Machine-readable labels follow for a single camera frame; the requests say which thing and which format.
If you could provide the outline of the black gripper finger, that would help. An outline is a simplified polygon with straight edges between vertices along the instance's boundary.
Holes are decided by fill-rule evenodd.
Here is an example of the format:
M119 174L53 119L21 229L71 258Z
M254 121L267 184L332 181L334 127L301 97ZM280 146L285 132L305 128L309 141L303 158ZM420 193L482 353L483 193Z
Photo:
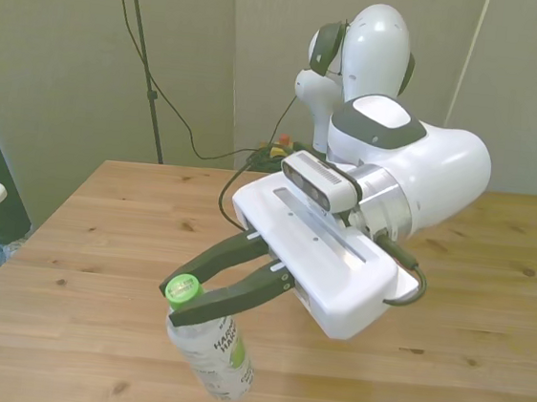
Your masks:
M216 288L185 302L169 314L174 327L194 326L256 308L295 287L282 262L256 269L232 286Z
M269 246L256 230L246 230L210 246L192 260L179 266L160 284L164 296L167 284L178 275L191 274L200 284L223 270L267 255Z

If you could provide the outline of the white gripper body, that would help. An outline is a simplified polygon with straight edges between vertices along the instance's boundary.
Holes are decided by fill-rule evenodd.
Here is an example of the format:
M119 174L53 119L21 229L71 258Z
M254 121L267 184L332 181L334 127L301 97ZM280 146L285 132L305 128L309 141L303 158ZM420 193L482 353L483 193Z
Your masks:
M349 340L410 297L419 281L365 234L338 224L281 173L239 188L237 217L295 278L295 293L329 338Z

